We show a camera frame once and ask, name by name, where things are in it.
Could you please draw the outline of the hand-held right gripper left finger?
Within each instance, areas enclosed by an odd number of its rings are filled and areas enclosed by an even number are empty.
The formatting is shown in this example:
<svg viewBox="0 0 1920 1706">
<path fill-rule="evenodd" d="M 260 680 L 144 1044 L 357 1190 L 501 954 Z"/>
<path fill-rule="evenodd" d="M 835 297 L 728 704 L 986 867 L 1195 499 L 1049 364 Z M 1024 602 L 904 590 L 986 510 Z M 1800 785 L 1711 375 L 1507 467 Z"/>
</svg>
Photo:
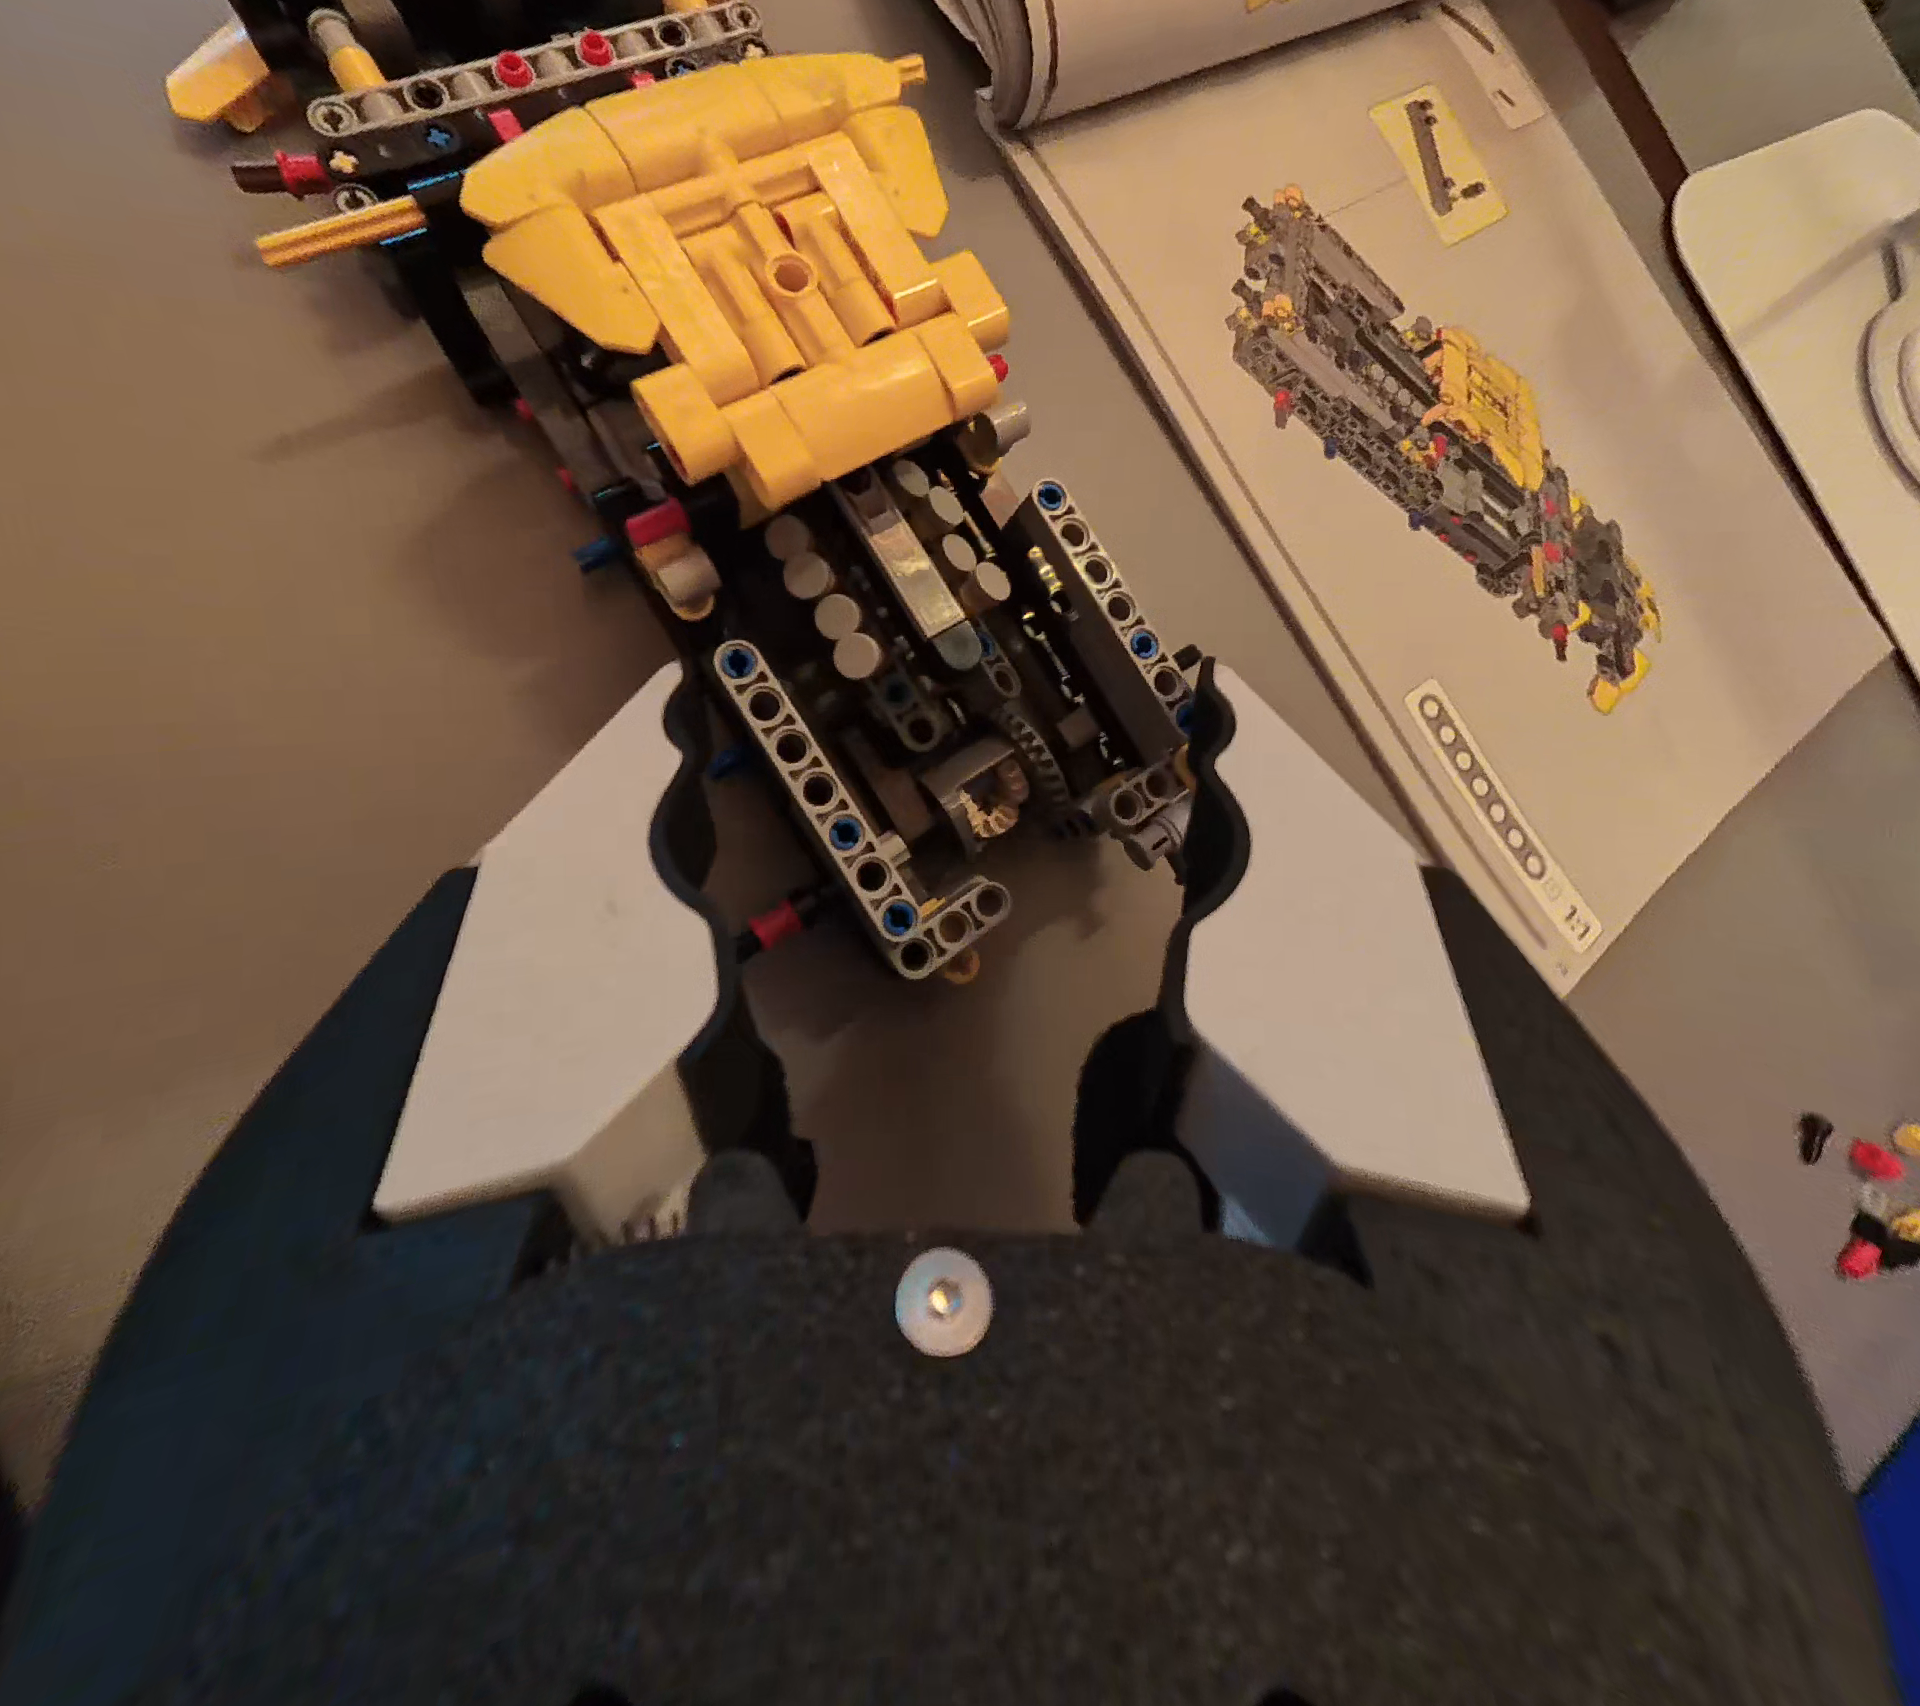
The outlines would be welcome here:
<svg viewBox="0 0 1920 1706">
<path fill-rule="evenodd" d="M 544 1197 L 619 1247 L 735 1154 L 811 1214 L 815 1148 L 708 896 L 707 766 L 705 693 L 669 663 L 476 856 L 381 1223 Z"/>
</svg>

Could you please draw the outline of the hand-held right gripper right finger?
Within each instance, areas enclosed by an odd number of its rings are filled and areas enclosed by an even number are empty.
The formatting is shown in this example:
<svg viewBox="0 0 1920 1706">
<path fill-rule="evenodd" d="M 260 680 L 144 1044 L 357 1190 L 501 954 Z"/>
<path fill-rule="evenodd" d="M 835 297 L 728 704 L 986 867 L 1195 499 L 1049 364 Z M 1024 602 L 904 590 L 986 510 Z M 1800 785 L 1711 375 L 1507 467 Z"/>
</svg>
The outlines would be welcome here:
<svg viewBox="0 0 1920 1706">
<path fill-rule="evenodd" d="M 1438 873 L 1222 663 L 1187 748 L 1179 917 L 1157 998 L 1079 1072 L 1075 1223 L 1168 1165 L 1205 1230 L 1291 1254 L 1332 1252 L 1356 1200 L 1523 1226 Z"/>
</svg>

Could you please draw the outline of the toy car chassis model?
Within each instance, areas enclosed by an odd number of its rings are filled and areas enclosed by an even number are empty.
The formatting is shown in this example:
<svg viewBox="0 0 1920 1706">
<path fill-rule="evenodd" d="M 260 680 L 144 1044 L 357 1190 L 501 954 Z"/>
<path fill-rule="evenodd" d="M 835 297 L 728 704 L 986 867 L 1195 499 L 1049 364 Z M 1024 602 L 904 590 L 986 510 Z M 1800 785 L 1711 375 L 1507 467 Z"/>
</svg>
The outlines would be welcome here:
<svg viewBox="0 0 1920 1706">
<path fill-rule="evenodd" d="M 1003 840 L 1181 868 L 1202 657 L 1069 487 L 1009 483 L 1011 311 L 930 250 L 921 58 L 776 54 L 755 0 L 226 4 L 165 91 L 238 133 L 301 110 L 233 177 L 326 216 L 260 259 L 382 262 L 778 794 L 818 881 L 748 954 L 839 912 L 891 974 L 964 982 Z"/>
</svg>

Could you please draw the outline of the grey desk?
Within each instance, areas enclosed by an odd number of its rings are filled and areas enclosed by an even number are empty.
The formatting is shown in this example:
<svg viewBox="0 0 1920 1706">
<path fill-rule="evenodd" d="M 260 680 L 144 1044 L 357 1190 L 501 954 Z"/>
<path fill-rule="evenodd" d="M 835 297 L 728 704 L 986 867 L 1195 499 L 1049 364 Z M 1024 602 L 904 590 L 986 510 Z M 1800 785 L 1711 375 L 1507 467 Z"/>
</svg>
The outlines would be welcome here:
<svg viewBox="0 0 1920 1706">
<path fill-rule="evenodd" d="M 1181 642 L 1395 797 L 977 120 L 928 0 L 766 0 L 776 45 L 923 52 L 953 239 L 1014 309 L 1057 473 Z M 165 76 L 222 0 L 5 0 L 5 1474 L 43 1497 L 181 1197 L 426 887 L 665 657 L 551 470 L 355 270 L 279 276 Z M 748 974 L 827 1230 L 1070 1223 L 1075 1075 L 1173 882 L 1009 861 L 986 974 L 923 995 L 823 929 Z M 1616 936 L 1575 1011 L 1692 1159 L 1862 1478 L 1917 1409 L 1917 1275 L 1834 1272 L 1802 1166 L 1917 1113 L 1917 702 L 1883 663 Z"/>
</svg>

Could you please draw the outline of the scattered small toy pins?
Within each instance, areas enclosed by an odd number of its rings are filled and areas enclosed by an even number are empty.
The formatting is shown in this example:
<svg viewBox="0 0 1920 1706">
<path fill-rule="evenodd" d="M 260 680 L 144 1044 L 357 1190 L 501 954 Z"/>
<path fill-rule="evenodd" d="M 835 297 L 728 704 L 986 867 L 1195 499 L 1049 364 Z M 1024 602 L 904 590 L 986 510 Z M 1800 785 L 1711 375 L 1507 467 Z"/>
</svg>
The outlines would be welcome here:
<svg viewBox="0 0 1920 1706">
<path fill-rule="evenodd" d="M 1804 1166 L 1834 1163 L 1844 1175 L 1848 1217 L 1834 1258 L 1836 1279 L 1861 1284 L 1917 1270 L 1917 1123 L 1899 1123 L 1883 1137 L 1854 1137 L 1840 1144 L 1834 1120 L 1809 1110 L 1794 1120 L 1794 1148 Z"/>
</svg>

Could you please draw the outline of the open instruction booklet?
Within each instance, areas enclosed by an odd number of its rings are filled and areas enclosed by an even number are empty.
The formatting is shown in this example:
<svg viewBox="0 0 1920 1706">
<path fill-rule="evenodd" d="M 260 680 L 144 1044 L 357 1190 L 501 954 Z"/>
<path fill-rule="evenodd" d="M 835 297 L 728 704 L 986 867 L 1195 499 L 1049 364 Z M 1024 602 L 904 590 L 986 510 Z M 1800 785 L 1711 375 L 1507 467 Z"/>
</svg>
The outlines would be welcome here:
<svg viewBox="0 0 1920 1706">
<path fill-rule="evenodd" d="M 934 0 L 1433 843 L 1557 988 L 1890 644 L 1483 0 Z"/>
</svg>

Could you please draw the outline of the blue plastic bin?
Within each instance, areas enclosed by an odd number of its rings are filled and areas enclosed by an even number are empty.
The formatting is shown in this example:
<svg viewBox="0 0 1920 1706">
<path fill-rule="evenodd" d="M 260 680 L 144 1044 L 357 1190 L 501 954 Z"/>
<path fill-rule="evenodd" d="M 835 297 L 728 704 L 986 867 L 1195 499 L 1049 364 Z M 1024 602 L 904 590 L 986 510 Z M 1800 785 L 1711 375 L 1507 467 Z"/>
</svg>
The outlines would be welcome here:
<svg viewBox="0 0 1920 1706">
<path fill-rule="evenodd" d="M 1905 1704 L 1918 1704 L 1918 1421 L 1862 1481 L 1857 1513 Z"/>
</svg>

